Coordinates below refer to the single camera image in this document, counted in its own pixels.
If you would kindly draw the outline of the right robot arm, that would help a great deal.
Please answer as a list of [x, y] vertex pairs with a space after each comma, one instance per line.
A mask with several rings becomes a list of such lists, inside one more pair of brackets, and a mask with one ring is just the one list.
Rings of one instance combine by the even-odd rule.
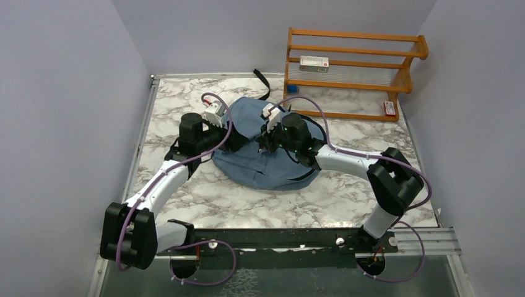
[[367, 153], [333, 146], [328, 134], [316, 138], [304, 116], [290, 113], [272, 129], [264, 124], [256, 138], [268, 152], [283, 149], [295, 155], [297, 162], [312, 170], [332, 170], [357, 176], [370, 183], [377, 206], [357, 233], [358, 246], [374, 251], [394, 222], [401, 218], [423, 189], [421, 175], [396, 148]]

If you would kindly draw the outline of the blue student backpack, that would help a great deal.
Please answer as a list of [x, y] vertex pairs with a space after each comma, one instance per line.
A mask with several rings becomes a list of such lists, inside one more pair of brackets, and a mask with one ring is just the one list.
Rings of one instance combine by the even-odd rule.
[[260, 149], [256, 138], [264, 124], [260, 117], [270, 93], [255, 99], [241, 97], [230, 105], [234, 130], [229, 140], [240, 140], [236, 152], [216, 150], [212, 161], [226, 176], [242, 186], [269, 191], [292, 191], [309, 186], [319, 171], [307, 168], [279, 148], [275, 152]]

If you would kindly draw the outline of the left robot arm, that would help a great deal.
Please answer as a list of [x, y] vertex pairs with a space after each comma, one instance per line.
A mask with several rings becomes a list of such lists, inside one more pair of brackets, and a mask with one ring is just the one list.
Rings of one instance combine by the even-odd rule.
[[225, 116], [218, 125], [198, 113], [182, 115], [179, 136], [170, 146], [160, 169], [124, 203], [112, 202], [103, 219], [100, 256], [113, 260], [119, 271], [145, 270], [155, 255], [173, 247], [180, 254], [194, 248], [192, 224], [174, 220], [157, 228], [155, 218], [176, 190], [187, 182], [216, 149], [236, 152], [249, 142]]

